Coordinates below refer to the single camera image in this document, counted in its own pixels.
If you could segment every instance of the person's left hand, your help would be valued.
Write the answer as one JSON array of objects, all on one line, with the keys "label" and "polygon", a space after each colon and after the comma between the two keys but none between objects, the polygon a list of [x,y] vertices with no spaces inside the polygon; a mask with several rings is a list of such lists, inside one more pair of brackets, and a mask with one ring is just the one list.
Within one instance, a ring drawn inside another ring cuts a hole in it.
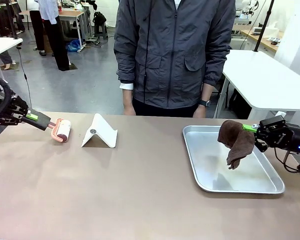
[{"label": "person's left hand", "polygon": [[199,105],[198,108],[195,110],[193,117],[195,119],[204,119],[206,117],[206,107]]}]

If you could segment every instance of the brown cloth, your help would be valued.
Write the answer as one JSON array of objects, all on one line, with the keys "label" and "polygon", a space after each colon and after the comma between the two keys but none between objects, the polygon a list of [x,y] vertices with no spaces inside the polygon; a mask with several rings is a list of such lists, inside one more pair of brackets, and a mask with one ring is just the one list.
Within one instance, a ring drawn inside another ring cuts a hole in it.
[{"label": "brown cloth", "polygon": [[229,169],[236,169],[240,160],[250,155],[255,146],[255,135],[243,129],[240,122],[227,120],[220,128],[218,142],[230,148],[226,159]]}]

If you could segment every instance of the metal tray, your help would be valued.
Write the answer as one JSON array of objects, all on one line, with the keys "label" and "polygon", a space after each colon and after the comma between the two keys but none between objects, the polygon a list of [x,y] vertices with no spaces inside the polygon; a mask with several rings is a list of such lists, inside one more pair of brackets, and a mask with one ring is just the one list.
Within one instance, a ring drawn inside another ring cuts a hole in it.
[{"label": "metal tray", "polygon": [[285,184],[266,156],[256,147],[229,170],[229,149],[218,142],[220,126],[186,126],[183,136],[194,178],[207,192],[282,194]]}]

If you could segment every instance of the tray rim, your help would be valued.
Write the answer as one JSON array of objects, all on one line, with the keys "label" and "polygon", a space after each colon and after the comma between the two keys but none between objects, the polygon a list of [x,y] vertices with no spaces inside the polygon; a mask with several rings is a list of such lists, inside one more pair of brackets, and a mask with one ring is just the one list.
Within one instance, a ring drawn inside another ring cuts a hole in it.
[{"label": "tray rim", "polygon": [[273,172],[275,173],[275,175],[277,176],[277,178],[281,181],[283,187],[282,187],[282,190],[281,191],[278,191],[278,192],[261,192],[261,191],[236,191],[236,190],[212,190],[212,189],[209,189],[209,188],[206,188],[205,186],[203,186],[199,181],[198,181],[198,178],[197,178],[197,174],[196,174],[196,171],[195,171],[195,167],[194,167],[194,163],[193,161],[191,160],[191,154],[190,154],[190,150],[189,150],[189,146],[188,146],[188,142],[187,142],[187,139],[186,139],[186,134],[189,133],[189,131],[186,132],[186,130],[188,128],[192,128],[192,127],[209,127],[209,128],[219,128],[221,126],[218,126],[218,125],[188,125],[188,126],[185,126],[182,130],[182,134],[183,134],[183,139],[184,139],[184,142],[185,142],[185,146],[186,146],[186,150],[187,150],[187,153],[188,153],[188,158],[189,158],[189,161],[191,163],[191,168],[192,168],[192,171],[193,171],[193,175],[194,175],[194,179],[196,181],[196,183],[198,184],[198,186],[200,188],[202,188],[203,190],[205,190],[206,192],[209,192],[209,193],[229,193],[229,194],[266,194],[266,195],[281,195],[283,194],[285,191],[286,191],[286,185],[284,183],[284,181],[282,180],[282,178],[280,177],[280,175],[278,174],[278,172],[276,171],[276,169],[274,168],[274,166],[272,166],[271,162],[269,161],[269,159],[267,158],[267,156],[263,153],[263,152],[260,152],[258,154],[261,154],[263,155],[263,157],[265,158],[265,160],[267,161],[267,163],[269,164],[270,168],[273,170]]}]

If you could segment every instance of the green tape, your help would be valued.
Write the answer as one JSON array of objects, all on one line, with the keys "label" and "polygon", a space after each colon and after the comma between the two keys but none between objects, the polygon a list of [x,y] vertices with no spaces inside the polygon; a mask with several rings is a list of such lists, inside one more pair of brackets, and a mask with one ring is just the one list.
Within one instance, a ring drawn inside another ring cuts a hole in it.
[{"label": "green tape", "polygon": [[38,116],[37,115],[34,115],[32,113],[28,113],[26,116],[25,116],[27,119],[31,119],[33,121],[38,121]]},{"label": "green tape", "polygon": [[245,125],[245,124],[242,124],[242,128],[248,132],[252,132],[252,133],[256,133],[257,132],[257,129],[254,129],[252,126],[250,125]]}]

